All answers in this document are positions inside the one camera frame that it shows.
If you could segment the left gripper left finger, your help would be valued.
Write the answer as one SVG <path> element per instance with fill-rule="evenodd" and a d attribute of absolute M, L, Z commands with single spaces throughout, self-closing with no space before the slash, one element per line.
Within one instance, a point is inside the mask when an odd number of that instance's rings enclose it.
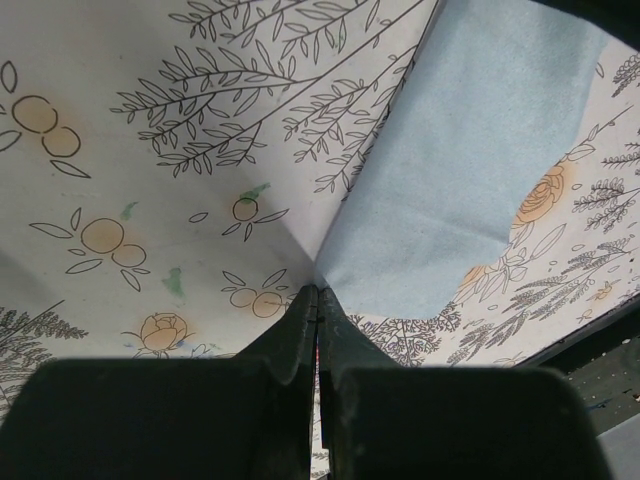
<path fill-rule="evenodd" d="M 228 359 L 40 367 L 1 428 L 5 479 L 306 479 L 318 290 Z"/>

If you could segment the light blue cloth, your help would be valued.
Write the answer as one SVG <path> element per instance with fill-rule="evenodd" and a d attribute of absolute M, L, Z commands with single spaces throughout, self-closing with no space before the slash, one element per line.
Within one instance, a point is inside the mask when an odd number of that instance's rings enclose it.
<path fill-rule="evenodd" d="M 505 250 L 577 136 L 608 42 L 533 1 L 449 1 L 318 258 L 342 307 L 429 318 Z"/>

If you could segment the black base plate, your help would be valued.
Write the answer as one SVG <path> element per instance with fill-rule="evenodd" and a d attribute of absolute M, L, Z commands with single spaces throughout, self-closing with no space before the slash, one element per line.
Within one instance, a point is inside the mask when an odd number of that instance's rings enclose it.
<path fill-rule="evenodd" d="M 639 298 L 522 362 L 565 378 L 601 434 L 639 413 Z"/>

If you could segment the floral table mat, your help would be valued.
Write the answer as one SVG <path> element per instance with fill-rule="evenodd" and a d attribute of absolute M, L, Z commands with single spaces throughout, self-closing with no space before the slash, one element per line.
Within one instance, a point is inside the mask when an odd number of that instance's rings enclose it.
<path fill-rule="evenodd" d="M 46 364 L 228 359 L 314 286 L 332 478 L 318 258 L 447 2 L 3 2 L 1 428 Z M 439 313 L 336 297 L 401 366 L 533 368 L 639 296 L 639 42 L 533 2 L 609 37 L 577 136 Z"/>

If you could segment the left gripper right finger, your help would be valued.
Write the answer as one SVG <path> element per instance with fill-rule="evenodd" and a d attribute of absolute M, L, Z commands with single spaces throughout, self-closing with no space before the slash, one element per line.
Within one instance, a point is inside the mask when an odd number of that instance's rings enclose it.
<path fill-rule="evenodd" d="M 334 479 L 608 479 L 586 409 L 540 368 L 404 367 L 318 304 L 322 442 Z"/>

